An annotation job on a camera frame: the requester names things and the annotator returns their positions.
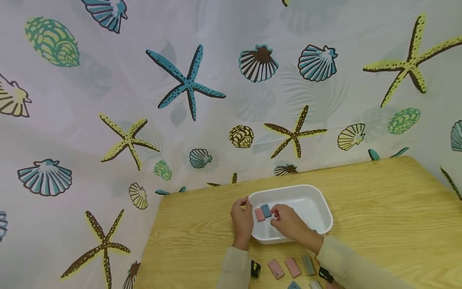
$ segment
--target black object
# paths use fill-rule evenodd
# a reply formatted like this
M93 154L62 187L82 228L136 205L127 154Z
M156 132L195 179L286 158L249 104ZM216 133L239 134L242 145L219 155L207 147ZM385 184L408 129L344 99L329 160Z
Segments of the black object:
M260 274L261 266L254 260L252 260L252 264L250 266L250 275L252 277L258 278L258 275Z
M319 267L318 275L322 279L327 280L327 282L329 282L329 283L332 283L332 281L334 280L334 277L332 277L332 275L329 274L329 271L327 271L326 269L324 269L322 267Z

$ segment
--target fabric backdrop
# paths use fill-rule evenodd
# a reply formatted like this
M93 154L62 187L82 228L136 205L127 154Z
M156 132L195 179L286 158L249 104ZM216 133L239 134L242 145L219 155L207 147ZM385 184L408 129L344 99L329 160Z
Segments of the fabric backdrop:
M462 187L459 0L0 7L1 289L132 288L168 193L401 154Z

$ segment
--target table surface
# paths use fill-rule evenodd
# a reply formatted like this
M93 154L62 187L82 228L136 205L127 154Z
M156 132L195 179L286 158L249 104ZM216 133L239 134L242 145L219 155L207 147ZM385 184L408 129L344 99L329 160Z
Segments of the table surface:
M233 240L232 203L255 191L311 184L334 216L329 235L416 288L462 288L462 203L411 157L398 157L294 175L199 189L165 197L149 237L135 289L215 288ZM250 256L261 264L250 288L287 288L284 264L303 270L306 250L295 243L262 245L252 238ZM286 274L276 280L275 258ZM319 277L301 275L302 288Z

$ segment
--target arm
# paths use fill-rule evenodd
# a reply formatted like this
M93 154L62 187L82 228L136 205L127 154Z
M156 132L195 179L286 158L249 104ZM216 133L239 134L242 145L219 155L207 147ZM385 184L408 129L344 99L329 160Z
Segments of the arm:
M250 257L246 251L254 228L249 197L235 201L231 208L234 242L226 250L217 289L247 289L250 283Z
M283 235L310 249L321 265L347 289L409 289L405 282L358 256L333 237L323 237L309 229L295 211L286 205L271 209L276 219L271 225Z

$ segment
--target green shell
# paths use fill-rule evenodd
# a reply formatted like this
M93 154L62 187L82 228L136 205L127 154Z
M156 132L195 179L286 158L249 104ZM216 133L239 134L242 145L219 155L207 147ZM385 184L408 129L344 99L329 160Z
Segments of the green shell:
M419 120L421 112L417 108L406 108L395 114L388 123L388 132L394 135L403 134Z
M154 173L166 181L170 181L172 178L172 171L163 160L159 161L154 167Z
M60 22L43 17L30 18L26 22L25 31L34 49L51 64L60 67L80 64L77 41Z

